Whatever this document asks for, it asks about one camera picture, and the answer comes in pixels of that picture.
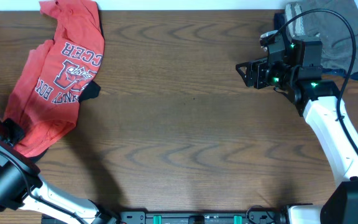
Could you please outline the red printed t-shirt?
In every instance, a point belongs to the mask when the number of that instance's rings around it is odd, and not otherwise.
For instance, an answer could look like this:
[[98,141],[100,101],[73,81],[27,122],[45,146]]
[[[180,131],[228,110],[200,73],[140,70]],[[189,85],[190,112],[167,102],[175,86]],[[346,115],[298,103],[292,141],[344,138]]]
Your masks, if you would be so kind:
[[57,20],[54,37],[29,52],[4,113],[25,132],[14,147],[37,157],[76,127],[80,96],[104,56],[97,3],[42,1],[40,11]]

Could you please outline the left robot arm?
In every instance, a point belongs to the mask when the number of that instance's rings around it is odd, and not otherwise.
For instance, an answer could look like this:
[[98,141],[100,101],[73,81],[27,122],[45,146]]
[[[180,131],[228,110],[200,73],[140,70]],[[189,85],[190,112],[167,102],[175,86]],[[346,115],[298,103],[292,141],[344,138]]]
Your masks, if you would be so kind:
[[30,159],[13,149],[23,134],[12,121],[0,120],[0,212],[35,211],[47,217],[46,223],[120,222],[118,214],[49,184]]

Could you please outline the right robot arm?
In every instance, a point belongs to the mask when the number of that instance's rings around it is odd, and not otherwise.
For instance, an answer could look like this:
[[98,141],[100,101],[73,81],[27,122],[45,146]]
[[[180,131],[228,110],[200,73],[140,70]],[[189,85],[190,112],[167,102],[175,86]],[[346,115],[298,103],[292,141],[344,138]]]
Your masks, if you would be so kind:
[[340,91],[317,67],[268,63],[266,58],[236,65],[248,87],[268,86],[293,103],[312,128],[332,170],[336,189],[324,205],[287,205],[275,223],[358,223],[358,133]]

